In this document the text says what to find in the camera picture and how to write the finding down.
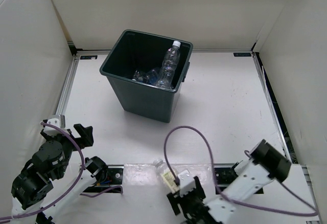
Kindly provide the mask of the large clear labelled bottle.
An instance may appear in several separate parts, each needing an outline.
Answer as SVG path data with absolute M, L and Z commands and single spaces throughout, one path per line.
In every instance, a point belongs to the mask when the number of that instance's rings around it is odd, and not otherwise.
M 164 188 L 166 194 L 168 193 L 176 193 L 179 191 L 179 186 L 175 183 L 175 177 L 171 173 L 169 167 L 163 159 L 156 159 L 153 162 L 155 167 L 155 172 L 157 175 L 160 184 Z

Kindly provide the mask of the clear crushed plastic bottle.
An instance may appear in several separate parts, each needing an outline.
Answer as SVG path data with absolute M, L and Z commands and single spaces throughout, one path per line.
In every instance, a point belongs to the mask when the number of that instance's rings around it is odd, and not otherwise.
M 172 46 L 166 51 L 155 86 L 171 89 L 171 84 L 179 63 L 180 46 L 181 42 L 174 41 Z

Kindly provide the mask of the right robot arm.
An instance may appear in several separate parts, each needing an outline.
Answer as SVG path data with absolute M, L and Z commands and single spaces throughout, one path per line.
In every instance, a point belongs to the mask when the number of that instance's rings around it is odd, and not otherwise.
M 261 140 L 251 151 L 250 158 L 237 163 L 229 176 L 232 182 L 222 194 L 207 203 L 198 177 L 185 170 L 179 174 L 179 190 L 167 194 L 175 215 L 183 214 L 185 223 L 227 223 L 236 211 L 236 203 L 245 201 L 265 185 L 282 183 L 289 175 L 291 162 L 266 140 Z

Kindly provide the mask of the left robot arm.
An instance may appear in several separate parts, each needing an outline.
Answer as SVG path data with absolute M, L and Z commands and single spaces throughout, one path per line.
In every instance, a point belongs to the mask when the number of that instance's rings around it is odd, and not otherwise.
M 35 223 L 40 215 L 43 223 L 52 223 L 61 207 L 70 203 L 86 188 L 107 179 L 107 166 L 99 157 L 81 158 L 78 176 L 71 186 L 52 203 L 42 206 L 46 195 L 53 189 L 53 181 L 64 177 L 73 151 L 81 153 L 94 144 L 93 127 L 75 124 L 80 135 L 75 138 L 70 130 L 42 121 L 41 135 L 45 142 L 29 159 L 12 183 L 12 214 L 10 223 Z

